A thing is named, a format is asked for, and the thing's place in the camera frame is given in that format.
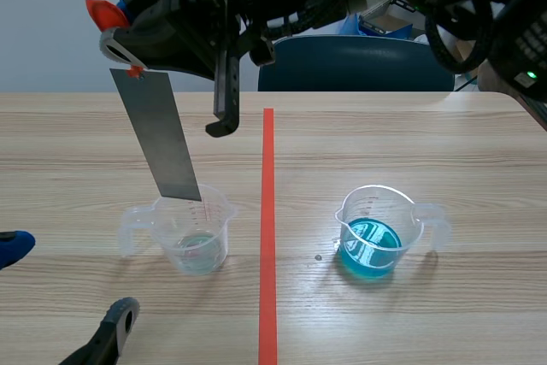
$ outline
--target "chair backrest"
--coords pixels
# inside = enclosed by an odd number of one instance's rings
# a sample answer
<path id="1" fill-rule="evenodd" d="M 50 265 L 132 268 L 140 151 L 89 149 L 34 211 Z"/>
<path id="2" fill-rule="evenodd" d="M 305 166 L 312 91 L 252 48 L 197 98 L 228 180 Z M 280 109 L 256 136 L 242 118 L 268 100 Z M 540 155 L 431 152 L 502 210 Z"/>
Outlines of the chair backrest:
<path id="1" fill-rule="evenodd" d="M 366 36 L 300 36 L 275 45 L 258 91 L 453 91 L 429 45 Z"/>

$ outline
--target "red tape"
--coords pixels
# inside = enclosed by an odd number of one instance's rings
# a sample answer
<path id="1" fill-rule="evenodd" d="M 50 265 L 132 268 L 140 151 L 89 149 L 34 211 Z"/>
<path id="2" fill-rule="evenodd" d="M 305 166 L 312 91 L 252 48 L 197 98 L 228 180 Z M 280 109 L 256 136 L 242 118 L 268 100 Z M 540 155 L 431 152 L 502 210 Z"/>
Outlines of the red tape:
<path id="1" fill-rule="evenodd" d="M 264 109 L 258 365 L 277 365 L 277 291 L 275 281 L 274 109 Z"/>

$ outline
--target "white wall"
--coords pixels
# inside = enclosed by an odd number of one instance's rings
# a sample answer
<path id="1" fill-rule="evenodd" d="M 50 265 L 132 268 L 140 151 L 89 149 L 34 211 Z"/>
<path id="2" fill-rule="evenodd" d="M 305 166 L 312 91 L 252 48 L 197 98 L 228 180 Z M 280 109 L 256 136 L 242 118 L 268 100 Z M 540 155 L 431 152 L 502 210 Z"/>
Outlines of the white wall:
<path id="1" fill-rule="evenodd" d="M 85 0 L 0 0 L 0 91 L 114 91 L 108 69 L 123 66 L 103 57 L 98 40 Z M 213 82 L 188 74 L 171 81 L 176 91 L 213 90 Z M 257 81 L 246 56 L 241 89 L 256 90 Z"/>

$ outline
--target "plastic measuring cup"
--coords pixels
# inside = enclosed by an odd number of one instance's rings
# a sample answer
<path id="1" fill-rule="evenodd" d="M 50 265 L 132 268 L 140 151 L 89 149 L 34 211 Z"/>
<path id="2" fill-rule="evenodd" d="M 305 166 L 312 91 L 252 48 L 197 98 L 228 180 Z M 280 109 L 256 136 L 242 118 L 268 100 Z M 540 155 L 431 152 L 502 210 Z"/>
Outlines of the plastic measuring cup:
<path id="1" fill-rule="evenodd" d="M 118 245 L 123 256 L 137 253 L 135 230 L 148 230 L 181 272 L 203 275 L 228 254 L 228 224 L 236 209 L 218 190 L 200 185 L 202 202 L 160 197 L 150 206 L 128 209 L 121 218 Z"/>
<path id="2" fill-rule="evenodd" d="M 434 250 L 448 242 L 452 231 L 438 205 L 416 204 L 385 185 L 356 188 L 334 216 L 342 224 L 338 248 L 342 261 L 366 277 L 390 273 L 426 226 L 433 228 Z"/>

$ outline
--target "table surface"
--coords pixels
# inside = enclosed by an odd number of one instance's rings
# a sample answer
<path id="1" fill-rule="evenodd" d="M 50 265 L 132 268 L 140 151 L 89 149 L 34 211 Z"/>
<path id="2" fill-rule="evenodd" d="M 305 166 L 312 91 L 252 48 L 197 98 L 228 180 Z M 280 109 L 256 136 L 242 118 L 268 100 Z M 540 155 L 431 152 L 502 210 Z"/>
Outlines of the table surface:
<path id="1" fill-rule="evenodd" d="M 141 303 L 120 364 L 255 364 L 262 109 L 273 107 L 279 363 L 545 364 L 547 134 L 494 93 L 244 93 L 213 139 L 213 96 L 177 95 L 197 178 L 239 208 L 220 272 L 189 277 L 158 249 L 122 260 L 121 213 L 157 189 L 115 94 L 0 95 L 2 229 L 38 241 L 0 273 L 3 365 L 55 364 L 120 297 Z M 335 259 L 332 215 L 359 185 L 443 204 L 378 284 Z"/>

